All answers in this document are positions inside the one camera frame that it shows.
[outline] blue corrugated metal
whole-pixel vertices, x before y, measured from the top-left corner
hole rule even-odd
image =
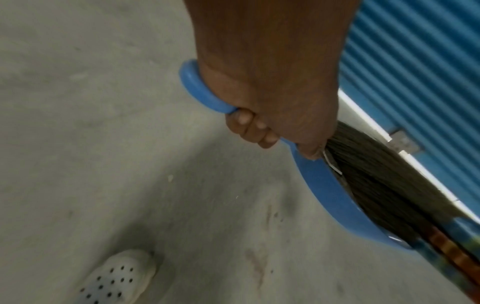
[[[480,215],[479,0],[364,0],[340,86]]]

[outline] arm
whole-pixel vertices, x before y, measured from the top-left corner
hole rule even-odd
[[[316,153],[334,133],[338,63],[360,0],[185,0],[203,80]]]

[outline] blue dustpan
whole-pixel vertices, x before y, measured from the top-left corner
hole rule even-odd
[[[234,106],[217,98],[206,87],[200,77],[196,60],[185,62],[179,74],[186,90],[206,107],[224,114],[229,114],[236,110]],[[294,143],[286,139],[282,139],[282,141],[289,145],[298,170],[312,193],[340,225],[358,236],[394,247],[406,247],[405,242],[376,226],[363,213],[338,183],[323,160],[307,160],[298,153]]]

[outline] floor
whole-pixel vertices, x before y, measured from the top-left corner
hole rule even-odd
[[[2,303],[68,303],[130,247],[161,262],[141,304],[469,302],[228,134],[178,81],[194,50],[180,0],[0,1]]]

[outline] shoe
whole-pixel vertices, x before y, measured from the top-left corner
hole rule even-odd
[[[74,304],[133,304],[150,284],[157,266],[149,253],[126,250],[109,257],[79,287]]]

